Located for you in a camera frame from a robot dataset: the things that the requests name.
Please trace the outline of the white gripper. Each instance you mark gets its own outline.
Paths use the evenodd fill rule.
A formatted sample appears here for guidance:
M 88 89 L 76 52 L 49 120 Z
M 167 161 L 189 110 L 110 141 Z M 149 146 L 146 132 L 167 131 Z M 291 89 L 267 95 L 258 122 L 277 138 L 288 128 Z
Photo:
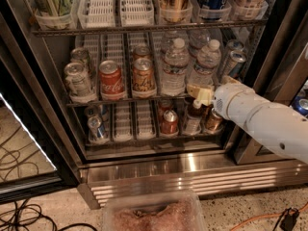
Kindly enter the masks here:
M 244 84 L 239 84 L 238 80 L 227 75 L 222 77 L 221 83 L 222 85 L 216 89 L 215 93 L 213 86 L 200 87 L 187 84 L 186 90 L 191 97 L 205 106 L 209 106 L 213 99 L 216 112 L 223 118 L 228 118 L 227 110 L 232 99 L 238 94 L 255 93 L 255 91 Z

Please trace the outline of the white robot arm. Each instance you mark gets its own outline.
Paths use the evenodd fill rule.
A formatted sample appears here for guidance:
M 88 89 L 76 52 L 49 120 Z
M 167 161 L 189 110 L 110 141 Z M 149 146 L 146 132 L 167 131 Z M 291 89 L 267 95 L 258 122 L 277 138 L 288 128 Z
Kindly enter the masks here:
M 270 152 L 308 163 L 308 120 L 286 105 L 270 102 L 254 89 L 224 77 L 212 85 L 187 84 L 188 94 L 233 121 Z

